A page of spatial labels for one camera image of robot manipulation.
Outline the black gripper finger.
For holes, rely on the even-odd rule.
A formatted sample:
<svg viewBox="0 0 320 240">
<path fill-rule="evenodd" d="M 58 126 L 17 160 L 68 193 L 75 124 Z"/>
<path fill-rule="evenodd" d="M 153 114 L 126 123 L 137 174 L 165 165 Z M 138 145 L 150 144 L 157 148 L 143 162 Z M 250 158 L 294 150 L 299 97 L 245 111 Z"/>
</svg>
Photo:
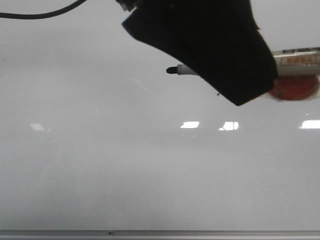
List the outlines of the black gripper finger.
<svg viewBox="0 0 320 240">
<path fill-rule="evenodd" d="M 136 40 L 176 58 L 236 106 L 278 76 L 248 0 L 124 0 L 122 23 Z"/>
</svg>

